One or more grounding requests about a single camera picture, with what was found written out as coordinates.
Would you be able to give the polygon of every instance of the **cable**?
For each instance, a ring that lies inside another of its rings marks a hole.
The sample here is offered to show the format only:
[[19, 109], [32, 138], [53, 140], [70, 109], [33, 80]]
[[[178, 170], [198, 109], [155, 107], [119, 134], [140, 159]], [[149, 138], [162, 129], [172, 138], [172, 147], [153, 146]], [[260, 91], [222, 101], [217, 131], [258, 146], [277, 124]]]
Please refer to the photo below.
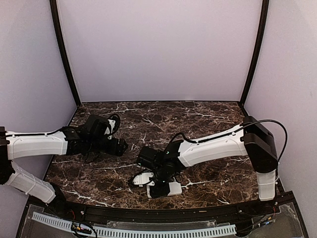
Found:
[[26, 133], [26, 134], [11, 134], [11, 135], [6, 135], [6, 137], [12, 137], [12, 136], [36, 136], [36, 135], [52, 135], [55, 134], [59, 131], [61, 131], [62, 129], [64, 129], [66, 126], [63, 126], [62, 128], [52, 131], [52, 132], [48, 132], [48, 133]]
[[121, 119], [120, 119], [120, 116], [115, 113], [115, 114], [112, 114], [110, 117], [108, 117], [107, 120], [114, 120], [115, 121], [112, 133], [107, 135], [107, 136], [111, 136], [111, 135], [115, 134], [119, 130], [120, 124], [121, 124]]
[[[276, 212], [275, 207], [272, 207], [272, 210], [273, 210], [273, 212], [274, 212], [273, 216], [268, 217], [268, 218], [267, 218], [265, 221], [263, 221], [263, 222], [270, 221], [270, 220], [272, 219], [272, 217], [275, 216], [275, 212]], [[254, 231], [255, 229], [261, 227], [262, 219], [263, 219], [265, 216], [267, 216], [267, 215], [269, 215], [269, 213], [263, 215], [263, 216], [262, 216], [261, 218], [259, 218], [256, 222], [252, 222], [252, 225], [250, 225], [250, 226], [248, 226], [248, 227], [246, 227], [246, 228], [244, 228], [244, 229], [238, 230], [237, 232], [240, 232], [240, 233], [249, 233], [249, 232], [251, 232], [251, 231]], [[253, 227], [253, 226], [256, 226], [256, 227], [252, 228], [251, 230], [246, 231], [248, 228]]]
[[188, 138], [186, 137], [186, 135], [185, 135], [183, 132], [179, 132], [179, 133], [175, 134], [175, 135], [172, 137], [172, 139], [169, 141], [169, 144], [172, 143], [173, 140], [174, 140], [176, 137], [178, 137], [179, 135], [181, 135], [181, 136], [183, 137], [183, 139], [186, 140], [187, 142], [192, 143], [192, 144], [197, 144], [197, 141], [188, 139]]
[[222, 134], [222, 135], [219, 135], [219, 136], [215, 136], [215, 137], [212, 137], [212, 138], [208, 138], [208, 139], [204, 139], [204, 140], [199, 140], [199, 141], [190, 140], [190, 139], [188, 139], [188, 138], [185, 136], [185, 134], [184, 134], [183, 132], [179, 132], [179, 133], [177, 133], [177, 134], [175, 134], [175, 135], [173, 136], [173, 138], [170, 140], [169, 143], [173, 142], [173, 140], [174, 140], [177, 136], [179, 136], [179, 135], [181, 135], [181, 136], [184, 138], [185, 141], [187, 141], [187, 142], [189, 142], [189, 143], [192, 143], [192, 144], [205, 143], [205, 142], [208, 142], [208, 141], [211, 141], [211, 140], [215, 140], [215, 139], [219, 139], [219, 138], [222, 138], [222, 137], [225, 137], [225, 136], [228, 136], [228, 135], [232, 135], [233, 133], [237, 133], [237, 132], [239, 132], [239, 131], [241, 131], [241, 130], [243, 130], [243, 129], [249, 127], [249, 126], [252, 126], [252, 125], [255, 125], [255, 124], [259, 124], [259, 123], [262, 123], [262, 122], [272, 122], [272, 123], [276, 123], [276, 124], [280, 125], [280, 126], [283, 128], [283, 130], [284, 130], [284, 133], [285, 133], [285, 142], [284, 142], [283, 149], [282, 149], [282, 151], [281, 151], [281, 153], [280, 153], [280, 155], [279, 155], [279, 157], [278, 157], [278, 159], [277, 159], [278, 161], [280, 161], [280, 159], [281, 159], [281, 157], [282, 157], [282, 155], [283, 155], [283, 153], [284, 153], [284, 151], [285, 151], [286, 145], [287, 145], [288, 134], [287, 134], [287, 130], [286, 130], [285, 126], [284, 126], [282, 123], [280, 123], [279, 121], [276, 121], [276, 120], [271, 120], [271, 119], [258, 120], [258, 121], [252, 122], [252, 123], [248, 123], [247, 125], [245, 125], [245, 126], [239, 128], [239, 129], [237, 129], [237, 130], [235, 130], [235, 131], [233, 131], [233, 132], [228, 132], [228, 133], [226, 133], [226, 134]]
[[247, 127], [249, 127], [249, 126], [252, 126], [252, 125], [255, 125], [255, 124], [258, 124], [258, 123], [262, 123], [262, 122], [273, 122], [273, 123], [276, 123], [276, 124], [280, 125], [280, 126], [283, 128], [283, 130], [284, 130], [284, 133], [285, 133], [285, 142], [284, 142], [283, 149], [282, 149], [282, 151], [281, 151], [281, 153], [280, 153], [280, 155], [279, 155], [279, 157], [278, 157], [278, 159], [277, 159], [278, 161], [280, 161], [280, 159], [281, 159], [281, 157], [282, 157], [282, 155], [283, 155], [283, 153], [284, 153], [284, 151], [285, 151], [286, 145], [287, 145], [288, 134], [287, 134], [287, 130], [286, 130], [285, 126], [284, 126], [282, 123], [280, 123], [279, 121], [271, 120], [271, 119], [259, 120], [259, 121], [255, 121], [255, 122], [253, 122], [253, 123], [249, 123], [249, 124], [247, 124], [247, 125], [245, 125], [245, 126], [239, 128], [239, 129], [235, 130], [234, 132], [237, 133], [237, 132], [243, 130], [244, 128], [247, 128]]
[[92, 225], [90, 225], [90, 224], [88, 224], [88, 223], [86, 223], [86, 222], [72, 221], [72, 223], [71, 223], [72, 226], [75, 226], [74, 223], [78, 223], [78, 224], [79, 224], [79, 226], [78, 226], [79, 228], [81, 228], [81, 225], [85, 225], [86, 227], [88, 227], [89, 229], [91, 229], [91, 233], [90, 233], [90, 234], [87, 234], [86, 236], [85, 236], [85, 235], [78, 234], [78, 232], [76, 231], [76, 229], [71, 230], [71, 231], [75, 232], [75, 236], [76, 236], [76, 237], [78, 237], [78, 238], [87, 238], [87, 237], [89, 237], [92, 233], [94, 233], [94, 234], [95, 234], [95, 238], [98, 238], [98, 234], [97, 234], [96, 230], [93, 228]]
[[[115, 134], [119, 130], [120, 124], [121, 124], [121, 119], [120, 119], [120, 116], [118, 114], [112, 114], [110, 117], [107, 118], [107, 120], [114, 120], [115, 121], [115, 125], [114, 125], [112, 133], [107, 135], [107, 136], [111, 136], [111, 135]], [[52, 134], [55, 134], [55, 133], [61, 131], [62, 129], [64, 129], [66, 127], [67, 128], [72, 128], [71, 126], [63, 126], [60, 129], [58, 129], [58, 130], [55, 130], [55, 131], [52, 131], [52, 132], [48, 132], [48, 133], [10, 134], [10, 135], [6, 135], [5, 137], [12, 137], [13, 135], [16, 136], [16, 137], [19, 137], [19, 136], [52, 135]]]
[[[63, 217], [61, 217], [60, 215], [58, 215], [58, 214], [56, 214], [54, 211], [52, 211], [52, 209], [51, 209], [48, 205], [46, 206], [46, 208], [49, 209], [50, 212], [52, 212], [52, 213], [53, 213], [55, 216], [57, 216], [58, 218], [64, 219]], [[93, 228], [92, 225], [90, 225], [90, 224], [87, 223], [87, 222], [78, 222], [78, 221], [75, 221], [75, 220], [74, 220], [74, 219], [75, 219], [75, 212], [74, 212], [73, 210], [69, 210], [69, 212], [72, 212], [72, 214], [73, 214], [73, 220], [70, 220], [70, 221], [72, 222], [72, 225], [73, 225], [74, 222], [75, 222], [75, 223], [78, 223], [79, 226], [80, 226], [80, 224], [85, 225], [85, 226], [89, 227], [89, 228], [92, 230], [92, 232], [95, 234], [95, 238], [98, 238], [98, 234], [97, 234], [96, 230]]]
[[244, 228], [244, 229], [238, 230], [237, 232], [245, 231], [245, 230], [247, 230], [248, 228], [250, 228], [250, 227], [252, 227], [252, 226], [258, 224], [258, 223], [261, 222], [261, 220], [262, 220], [264, 217], [266, 217], [267, 215], [268, 215], [268, 214], [263, 215], [263, 216], [262, 216], [260, 219], [258, 219], [256, 222], [253, 222], [252, 225], [249, 225], [248, 227], [246, 227], [246, 228]]
[[[141, 184], [134, 184], [134, 183], [133, 183], [133, 180], [135, 179], [136, 176], [141, 175], [141, 174], [146, 173], [146, 172], [152, 172], [152, 171], [151, 171], [151, 170], [148, 170], [148, 169], [145, 169], [145, 170], [142, 170], [142, 171], [138, 172], [136, 175], [134, 175], [134, 176], [132, 177], [132, 179], [131, 179], [131, 184], [132, 184], [133, 186], [139, 187]], [[142, 184], [142, 186], [148, 185], [148, 184], [150, 184], [152, 181], [153, 181], [152, 179], [149, 179], [149, 181], [146, 182], [145, 184]]]

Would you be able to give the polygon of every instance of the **white arm segment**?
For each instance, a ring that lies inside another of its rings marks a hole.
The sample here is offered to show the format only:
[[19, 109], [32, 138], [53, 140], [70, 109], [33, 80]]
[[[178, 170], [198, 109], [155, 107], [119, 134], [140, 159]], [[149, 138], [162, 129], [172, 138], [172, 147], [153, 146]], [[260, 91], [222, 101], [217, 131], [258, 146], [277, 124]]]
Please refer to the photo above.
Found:
[[52, 135], [14, 136], [23, 133], [9, 131], [7, 135], [13, 135], [6, 139], [10, 141], [8, 146], [8, 158], [16, 158], [36, 155], [64, 155], [67, 151], [67, 141], [63, 132]]
[[240, 138], [243, 137], [243, 130], [237, 132], [236, 134], [234, 133], [234, 131], [239, 129], [240, 127], [240, 125], [236, 125], [233, 128], [220, 132], [218, 134], [194, 139], [195, 141], [200, 141], [217, 137], [228, 132], [233, 133], [231, 135], [201, 144], [193, 144], [187, 141], [182, 142], [179, 147], [180, 156], [178, 157], [178, 159], [182, 162], [184, 166], [190, 167], [195, 164], [209, 160], [215, 160], [229, 156], [248, 155], [243, 141], [240, 140]]
[[[195, 141], [213, 138], [228, 132], [234, 132], [241, 126], [236, 125], [233, 128], [220, 132], [218, 134], [195, 139]], [[193, 166], [205, 161], [225, 158], [229, 156], [248, 155], [244, 142], [240, 140], [243, 137], [243, 130], [236, 134], [224, 136], [215, 140], [204, 142], [201, 144], [193, 144], [187, 141], [181, 143], [179, 147], [180, 156], [178, 157], [182, 164], [186, 167]], [[258, 173], [259, 199], [261, 201], [272, 200], [275, 197], [275, 170], [269, 173]]]
[[19, 167], [14, 161], [11, 163], [15, 173], [10, 176], [5, 183], [6, 185], [15, 187], [25, 192], [26, 195], [35, 196], [45, 203], [50, 203], [56, 197], [55, 190], [50, 183], [33, 176]]
[[[10, 141], [7, 145], [8, 159], [37, 155], [64, 155], [67, 151], [67, 141], [63, 132], [56, 132], [52, 135], [35, 136], [14, 136], [23, 133], [9, 131], [7, 135], [13, 135], [6, 139]], [[29, 194], [50, 203], [55, 197], [55, 190], [48, 182], [33, 176], [19, 167], [14, 161], [11, 162], [15, 173], [5, 183], [15, 187], [25, 194]]]

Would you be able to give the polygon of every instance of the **gray wall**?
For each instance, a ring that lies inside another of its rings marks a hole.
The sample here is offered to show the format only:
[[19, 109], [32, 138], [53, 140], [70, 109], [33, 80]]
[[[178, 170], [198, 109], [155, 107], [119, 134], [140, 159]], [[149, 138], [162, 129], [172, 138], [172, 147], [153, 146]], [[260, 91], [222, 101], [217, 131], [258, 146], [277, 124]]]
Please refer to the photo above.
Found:
[[[55, 39], [48, 0], [0, 1], [0, 125], [48, 131], [75, 111]], [[42, 178], [51, 156], [18, 159]], [[27, 196], [0, 186], [0, 237], [15, 237]]]
[[[257, 119], [276, 119], [289, 143], [280, 176], [293, 190], [310, 237], [317, 221], [317, 2], [270, 1], [263, 46], [246, 109]], [[284, 135], [272, 126], [279, 149]]]
[[62, 0], [83, 102], [239, 100], [261, 0]]

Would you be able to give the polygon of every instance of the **white cable tray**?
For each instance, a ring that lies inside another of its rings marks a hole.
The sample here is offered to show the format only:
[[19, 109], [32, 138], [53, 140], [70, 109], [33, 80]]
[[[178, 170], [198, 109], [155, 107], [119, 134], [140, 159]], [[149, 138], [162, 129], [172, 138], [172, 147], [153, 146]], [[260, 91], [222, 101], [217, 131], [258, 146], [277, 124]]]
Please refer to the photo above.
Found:
[[[32, 220], [66, 232], [71, 231], [71, 221], [33, 212]], [[93, 226], [99, 238], [213, 238], [236, 234], [236, 226], [206, 228], [189, 231], [129, 231]]]

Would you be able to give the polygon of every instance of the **curved black edge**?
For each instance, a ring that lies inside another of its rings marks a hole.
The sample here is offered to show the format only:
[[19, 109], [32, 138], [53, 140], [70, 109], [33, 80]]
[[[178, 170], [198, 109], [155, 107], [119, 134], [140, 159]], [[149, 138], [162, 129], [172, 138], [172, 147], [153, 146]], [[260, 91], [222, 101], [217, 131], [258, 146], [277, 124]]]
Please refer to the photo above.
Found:
[[79, 98], [79, 95], [77, 92], [77, 88], [75, 85], [75, 81], [74, 81], [73, 74], [72, 74], [71, 69], [70, 69], [70, 65], [69, 65], [69, 61], [68, 61], [68, 57], [67, 57], [67, 53], [66, 53], [63, 34], [61, 31], [61, 26], [60, 26], [60, 22], [59, 22], [56, 0], [50, 0], [50, 5], [51, 5], [51, 12], [52, 12], [53, 24], [54, 24], [57, 43], [58, 43], [59, 53], [60, 53], [61, 60], [62, 60], [63, 65], [64, 65], [64, 70], [66, 73], [66, 77], [68, 80], [68, 84], [69, 84], [71, 93], [73, 95], [73, 98], [75, 100], [76, 105], [79, 107], [81, 105], [81, 101], [80, 101], [80, 98]]
[[[287, 203], [293, 203], [296, 213], [298, 215], [300, 225], [305, 238], [308, 238], [306, 226], [298, 207], [297, 201], [292, 191], [282, 193], [276, 197], [277, 205], [276, 211], [279, 212], [279, 206]], [[205, 208], [193, 208], [193, 209], [179, 209], [179, 210], [140, 210], [140, 209], [124, 209], [124, 208], [111, 208], [111, 207], [99, 207], [93, 205], [84, 205], [80, 203], [67, 202], [70, 207], [76, 213], [76, 221], [85, 221], [90, 224], [106, 225], [108, 221], [118, 222], [133, 222], [133, 223], [183, 223], [183, 222], [198, 222], [198, 221], [212, 221], [216, 220], [218, 224], [230, 223], [237, 226], [243, 226], [248, 224], [251, 220], [249, 216], [240, 214], [242, 210], [248, 214], [253, 214], [255, 207], [259, 205], [258, 200], [242, 202], [232, 205], [223, 205], [215, 207]], [[52, 213], [40, 200], [30, 197], [27, 205], [24, 209], [17, 238], [20, 237], [26, 214], [29, 206], [33, 204], [43, 207], [44, 212]]]
[[267, 17], [267, 12], [268, 12], [268, 3], [269, 3], [269, 0], [263, 0], [263, 2], [262, 2], [262, 9], [261, 9], [261, 16], [260, 16], [260, 23], [259, 23], [259, 28], [258, 28], [257, 39], [256, 39], [256, 43], [255, 43], [254, 50], [253, 50], [253, 55], [252, 55], [252, 59], [251, 59], [251, 64], [250, 64], [247, 80], [246, 80], [246, 83], [244, 85], [244, 89], [243, 89], [242, 96], [240, 99], [240, 103], [242, 104], [242, 106], [244, 106], [244, 104], [247, 100], [247, 97], [248, 97], [248, 94], [249, 94], [249, 91], [251, 88], [254, 72], [255, 72], [256, 67], [257, 67], [257, 63], [258, 63], [258, 59], [259, 59], [259, 55], [260, 55], [260, 50], [261, 50], [261, 45], [262, 45], [262, 40], [263, 40], [263, 35], [264, 35], [264, 30], [265, 30], [266, 17]]

